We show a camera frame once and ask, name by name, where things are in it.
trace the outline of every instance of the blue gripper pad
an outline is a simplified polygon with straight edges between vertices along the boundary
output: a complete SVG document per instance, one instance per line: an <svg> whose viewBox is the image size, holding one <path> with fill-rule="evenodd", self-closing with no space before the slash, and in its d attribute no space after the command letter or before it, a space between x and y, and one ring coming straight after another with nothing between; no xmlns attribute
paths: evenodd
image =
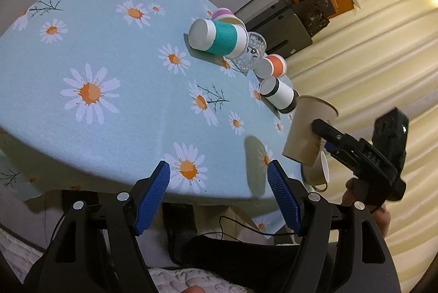
<svg viewBox="0 0 438 293"><path fill-rule="evenodd" d="M155 168L154 173L149 178L143 180L145 185L142 187L141 192L138 193L137 198L134 199L137 205L137 220L134 224L136 236L140 236L143 231L149 229L152 225L152 221L170 182L169 164L162 160Z"/></svg>
<svg viewBox="0 0 438 293"><path fill-rule="evenodd" d="M280 207L284 221L289 229L292 229L296 234L301 234L303 232L301 208L292 195L287 183L289 181L295 181L295 179L288 178L276 160L268 164L268 183Z"/></svg>

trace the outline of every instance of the brown paper cup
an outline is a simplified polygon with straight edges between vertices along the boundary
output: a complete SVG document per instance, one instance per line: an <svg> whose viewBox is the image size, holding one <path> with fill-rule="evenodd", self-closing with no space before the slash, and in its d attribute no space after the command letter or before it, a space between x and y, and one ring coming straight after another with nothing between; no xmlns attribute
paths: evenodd
<svg viewBox="0 0 438 293"><path fill-rule="evenodd" d="M337 117L338 111L327 101L309 95L298 97L283 156L313 167L325 140L312 131L312 122L322 119L332 124Z"/></svg>
<svg viewBox="0 0 438 293"><path fill-rule="evenodd" d="M325 192L330 181L329 165L325 154L321 151L313 167L301 166L301 175L306 183L310 184L317 192ZM325 185L324 189L316 186Z"/></svg>

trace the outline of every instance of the paper cup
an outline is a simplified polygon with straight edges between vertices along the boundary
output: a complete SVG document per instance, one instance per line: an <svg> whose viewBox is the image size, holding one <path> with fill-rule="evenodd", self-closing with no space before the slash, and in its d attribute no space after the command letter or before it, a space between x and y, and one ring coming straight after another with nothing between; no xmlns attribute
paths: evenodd
<svg viewBox="0 0 438 293"><path fill-rule="evenodd" d="M299 94L287 84L270 76L260 84L260 94L274 105L282 114L288 114L296 107Z"/></svg>
<svg viewBox="0 0 438 293"><path fill-rule="evenodd" d="M248 32L237 25L216 20L198 19L189 30L189 44L199 51L224 56L239 57L248 47Z"/></svg>
<svg viewBox="0 0 438 293"><path fill-rule="evenodd" d="M245 24L242 20L238 19L233 12L227 8L219 8L213 12L212 20L232 23L234 25L242 26L246 29Z"/></svg>
<svg viewBox="0 0 438 293"><path fill-rule="evenodd" d="M274 76L280 78L286 74L287 64L283 57L278 54L270 54L261 59L254 68L254 73L259 78Z"/></svg>
<svg viewBox="0 0 438 293"><path fill-rule="evenodd" d="M337 117L338 111L327 101L308 95L300 96L296 101L295 114L283 156L307 167L313 167L325 140L312 131L312 122L322 119L332 124Z"/></svg>
<svg viewBox="0 0 438 293"><path fill-rule="evenodd" d="M323 151L321 151L313 167L301 165L301 175L304 181L310 184L317 192L325 192L327 190L330 181L329 164ZM324 189L316 187L322 185L325 185Z"/></svg>

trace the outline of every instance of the silver screw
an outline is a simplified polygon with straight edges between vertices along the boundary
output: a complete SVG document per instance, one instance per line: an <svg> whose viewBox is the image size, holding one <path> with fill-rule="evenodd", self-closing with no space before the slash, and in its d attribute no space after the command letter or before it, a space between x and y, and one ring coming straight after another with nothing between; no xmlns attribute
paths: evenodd
<svg viewBox="0 0 438 293"><path fill-rule="evenodd" d="M321 199L321 197L319 196L319 194L316 193L309 193L308 198L311 201L319 201Z"/></svg>
<svg viewBox="0 0 438 293"><path fill-rule="evenodd" d="M126 201L128 199L129 199L129 193L127 193L127 192L121 192L117 195L118 201Z"/></svg>
<svg viewBox="0 0 438 293"><path fill-rule="evenodd" d="M83 207L84 207L84 202L81 200L73 204L74 210L81 210Z"/></svg>
<svg viewBox="0 0 438 293"><path fill-rule="evenodd" d="M354 207L356 209L359 209L359 210L364 210L365 209L365 205L361 201L356 201L354 203Z"/></svg>

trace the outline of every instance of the floral tablecloth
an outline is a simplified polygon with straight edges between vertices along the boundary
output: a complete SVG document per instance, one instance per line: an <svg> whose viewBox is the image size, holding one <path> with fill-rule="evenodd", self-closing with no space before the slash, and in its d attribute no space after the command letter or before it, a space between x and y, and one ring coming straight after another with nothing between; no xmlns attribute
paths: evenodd
<svg viewBox="0 0 438 293"><path fill-rule="evenodd" d="M238 205L278 229L266 165L276 158L301 178L281 156L293 115L260 96L253 72L188 46L192 22L214 10L208 0L30 6L0 38L0 181L24 200L117 192L164 159L171 200Z"/></svg>

